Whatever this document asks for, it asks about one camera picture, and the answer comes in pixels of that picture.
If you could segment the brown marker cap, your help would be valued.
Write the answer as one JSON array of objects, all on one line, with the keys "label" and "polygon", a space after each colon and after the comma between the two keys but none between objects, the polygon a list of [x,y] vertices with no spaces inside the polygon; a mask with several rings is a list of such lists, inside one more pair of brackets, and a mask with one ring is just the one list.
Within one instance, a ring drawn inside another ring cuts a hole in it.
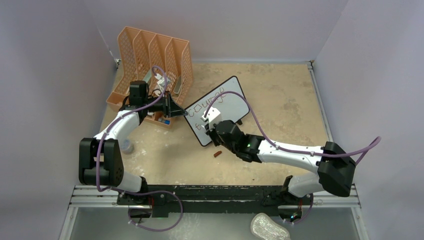
[{"label": "brown marker cap", "polygon": [[216,153],[213,154],[213,157],[216,158],[218,157],[220,154],[222,153],[222,151],[217,151]]}]

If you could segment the black framed whiteboard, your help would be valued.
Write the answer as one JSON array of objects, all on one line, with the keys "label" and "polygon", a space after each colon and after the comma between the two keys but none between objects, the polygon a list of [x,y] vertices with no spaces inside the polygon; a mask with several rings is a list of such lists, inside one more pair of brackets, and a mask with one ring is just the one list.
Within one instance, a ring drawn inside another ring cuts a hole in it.
[{"label": "black framed whiteboard", "polygon": [[216,101],[212,103],[212,106],[220,111],[223,120],[237,122],[250,112],[246,103],[239,96],[231,92],[236,92],[243,97],[245,96],[241,83],[235,75],[209,90],[185,108],[187,115],[184,118],[201,146],[205,147],[212,142],[202,128],[204,124],[202,116],[204,115],[204,111],[213,102],[213,99],[216,99]]}]

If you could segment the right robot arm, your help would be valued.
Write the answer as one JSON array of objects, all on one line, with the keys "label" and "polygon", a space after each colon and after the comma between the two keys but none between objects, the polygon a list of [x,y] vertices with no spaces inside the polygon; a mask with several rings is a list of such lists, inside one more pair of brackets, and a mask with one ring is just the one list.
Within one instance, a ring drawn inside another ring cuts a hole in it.
[{"label": "right robot arm", "polygon": [[288,204],[315,192],[327,191],[338,197],[351,193],[356,163],[334,142],[315,147],[287,144],[293,149],[287,152],[282,150],[285,144],[245,134],[231,120],[207,123],[204,129],[215,146],[225,147],[245,162],[277,163],[307,170],[304,175],[286,178],[280,196]]}]

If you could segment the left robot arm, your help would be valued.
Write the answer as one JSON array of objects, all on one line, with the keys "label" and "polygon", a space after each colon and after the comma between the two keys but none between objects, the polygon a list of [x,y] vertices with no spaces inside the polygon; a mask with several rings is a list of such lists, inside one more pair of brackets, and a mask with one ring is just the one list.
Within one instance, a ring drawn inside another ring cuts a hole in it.
[{"label": "left robot arm", "polygon": [[96,186],[99,192],[114,188],[129,192],[138,205],[149,199],[148,184],[144,177],[125,171],[120,146],[148,113],[161,112],[166,118],[186,116],[188,113],[172,98],[169,91],[150,96],[146,82],[130,83],[129,95],[115,119],[94,137],[85,137],[79,143],[78,179],[80,183]]}]

